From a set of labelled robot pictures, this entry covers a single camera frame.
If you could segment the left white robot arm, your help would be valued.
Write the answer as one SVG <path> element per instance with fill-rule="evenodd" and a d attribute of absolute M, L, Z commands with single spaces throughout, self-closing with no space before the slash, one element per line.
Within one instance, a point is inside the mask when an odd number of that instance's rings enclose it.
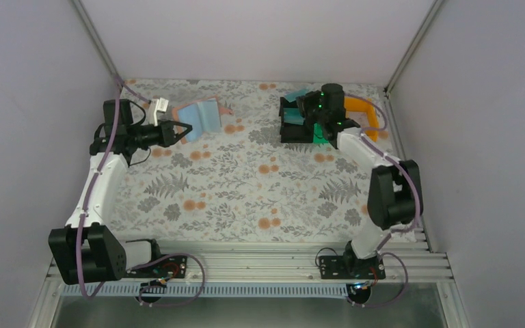
<path fill-rule="evenodd" d="M 152 100 L 139 121 L 133 119 L 133 105 L 125 98 L 104 102 L 104 122 L 94 132 L 89 172 L 77 206 L 64 226 L 49 234 L 48 244 L 65 284 L 117 281 L 159 255 L 153 239 L 120 242 L 109 229 L 109 218 L 133 155 L 153 146 L 173 146 L 192 127 L 158 119 L 168 107 L 164 98 Z"/>

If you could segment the orange leather card holder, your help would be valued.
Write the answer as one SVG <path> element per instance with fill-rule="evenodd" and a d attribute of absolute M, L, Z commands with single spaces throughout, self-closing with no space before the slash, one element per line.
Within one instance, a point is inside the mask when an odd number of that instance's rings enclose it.
<path fill-rule="evenodd" d="M 174 121 L 192 127 L 192 130 L 181 139 L 182 144 L 194 142 L 204 133 L 220 133 L 222 115 L 233 114 L 230 106 L 221 104 L 217 96 L 195 100 L 172 109 Z"/>

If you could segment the teal credit card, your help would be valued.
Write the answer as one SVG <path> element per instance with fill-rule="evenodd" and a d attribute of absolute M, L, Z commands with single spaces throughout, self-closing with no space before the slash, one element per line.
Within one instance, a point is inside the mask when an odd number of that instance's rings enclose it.
<path fill-rule="evenodd" d="M 294 92 L 290 92 L 284 96 L 287 102 L 296 102 L 299 97 L 305 96 L 310 90 L 302 89 Z"/>
<path fill-rule="evenodd" d="M 304 117 L 298 108 L 284 108 L 282 121 L 285 124 L 304 125 Z"/>

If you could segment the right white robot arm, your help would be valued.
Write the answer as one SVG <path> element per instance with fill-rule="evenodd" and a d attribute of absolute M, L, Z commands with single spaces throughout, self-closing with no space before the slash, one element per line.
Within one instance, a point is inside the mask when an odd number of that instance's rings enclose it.
<path fill-rule="evenodd" d="M 412 231 L 423 210 L 420 170 L 413 160 L 402 161 L 385 152 L 363 127 L 348 118 L 346 94 L 336 83 L 298 96 L 296 103 L 305 123 L 318 125 L 325 140 L 356 163 L 371 169 L 367 210 L 370 222 L 346 245 L 342 259 L 353 271 L 365 267 L 393 234 Z"/>

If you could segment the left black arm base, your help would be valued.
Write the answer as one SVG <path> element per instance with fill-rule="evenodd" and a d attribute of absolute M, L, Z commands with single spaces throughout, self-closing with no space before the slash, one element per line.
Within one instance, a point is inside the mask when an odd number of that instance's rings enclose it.
<path fill-rule="evenodd" d="M 141 238 L 125 241 L 122 246 L 126 254 L 126 273 L 124 278 L 148 279 L 141 283 L 140 289 L 147 286 L 147 294 L 158 294 L 165 290 L 171 279 L 182 279 L 186 276 L 188 257 L 170 256 L 163 259 L 160 245 L 156 239 Z"/>

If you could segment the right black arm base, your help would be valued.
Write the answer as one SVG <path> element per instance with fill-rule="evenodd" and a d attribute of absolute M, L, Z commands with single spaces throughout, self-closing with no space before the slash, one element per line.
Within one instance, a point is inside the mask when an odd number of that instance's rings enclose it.
<path fill-rule="evenodd" d="M 351 305 L 367 305 L 373 287 L 386 278 L 381 257 L 377 253 L 368 254 L 366 258 L 357 257 L 351 241 L 347 242 L 341 254 L 331 247 L 321 248 L 314 263 L 319 268 L 321 279 L 357 280 L 346 285 Z"/>

